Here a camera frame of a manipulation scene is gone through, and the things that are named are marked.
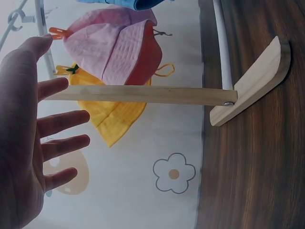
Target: wooden stick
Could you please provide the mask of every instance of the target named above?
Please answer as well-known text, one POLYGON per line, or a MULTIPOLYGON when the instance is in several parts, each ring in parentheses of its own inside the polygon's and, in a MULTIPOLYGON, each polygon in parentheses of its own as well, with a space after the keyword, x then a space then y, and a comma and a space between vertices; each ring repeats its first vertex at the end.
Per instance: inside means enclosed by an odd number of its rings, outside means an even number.
POLYGON ((237 101, 234 90, 158 86, 73 85, 48 100, 145 102, 222 106, 237 101))
POLYGON ((235 84, 238 100, 231 107, 217 106, 210 112, 211 124, 221 126, 275 88, 288 73, 289 42, 275 37, 249 70, 235 84))

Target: pink bucket hat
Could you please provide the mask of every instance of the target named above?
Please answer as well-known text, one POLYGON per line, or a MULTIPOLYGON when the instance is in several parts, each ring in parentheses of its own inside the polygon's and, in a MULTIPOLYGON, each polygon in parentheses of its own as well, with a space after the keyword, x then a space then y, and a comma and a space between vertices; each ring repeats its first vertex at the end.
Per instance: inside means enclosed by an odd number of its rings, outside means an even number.
POLYGON ((111 7, 86 13, 66 31, 50 32, 63 38, 66 51, 83 70, 106 85, 144 85, 162 59, 153 33, 156 25, 152 10, 111 7))

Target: finger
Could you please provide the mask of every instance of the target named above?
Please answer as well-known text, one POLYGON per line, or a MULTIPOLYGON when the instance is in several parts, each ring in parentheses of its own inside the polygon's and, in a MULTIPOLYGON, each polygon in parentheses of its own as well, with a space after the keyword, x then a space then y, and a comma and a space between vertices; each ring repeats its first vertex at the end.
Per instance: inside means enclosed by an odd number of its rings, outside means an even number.
POLYGON ((39 60, 51 47, 53 38, 50 34, 46 34, 43 37, 31 37, 28 38, 18 49, 28 50, 33 52, 36 61, 39 60))
POLYGON ((67 139, 49 141, 41 145, 44 161, 62 156, 85 148, 89 145, 90 138, 87 135, 75 136, 67 139))
POLYGON ((87 111, 72 111, 51 115, 37 120, 41 138, 57 134, 71 127, 87 123, 90 115, 87 111))
POLYGON ((46 192, 69 183, 76 176, 76 168, 68 168, 53 175, 45 175, 46 192))
POLYGON ((67 89, 68 85, 68 80, 63 77, 38 83, 38 101, 67 89))

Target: metal screw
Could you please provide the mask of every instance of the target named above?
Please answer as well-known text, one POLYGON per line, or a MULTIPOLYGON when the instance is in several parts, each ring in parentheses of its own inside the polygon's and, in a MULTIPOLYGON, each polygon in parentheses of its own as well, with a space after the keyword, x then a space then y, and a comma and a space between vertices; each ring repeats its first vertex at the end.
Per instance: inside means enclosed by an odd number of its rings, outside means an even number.
POLYGON ((232 102, 225 102, 224 106, 234 106, 234 103, 232 103, 232 102))

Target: white flower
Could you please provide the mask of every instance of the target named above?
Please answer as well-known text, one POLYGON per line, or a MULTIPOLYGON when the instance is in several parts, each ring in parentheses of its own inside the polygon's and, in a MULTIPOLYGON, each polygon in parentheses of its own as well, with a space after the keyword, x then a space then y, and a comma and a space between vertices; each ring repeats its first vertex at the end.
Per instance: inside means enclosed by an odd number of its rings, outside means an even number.
POLYGON ((183 154, 172 154, 167 160, 157 160, 153 165, 153 173, 158 177, 157 189, 182 194, 187 191, 189 181, 195 177, 196 169, 186 163, 183 154))

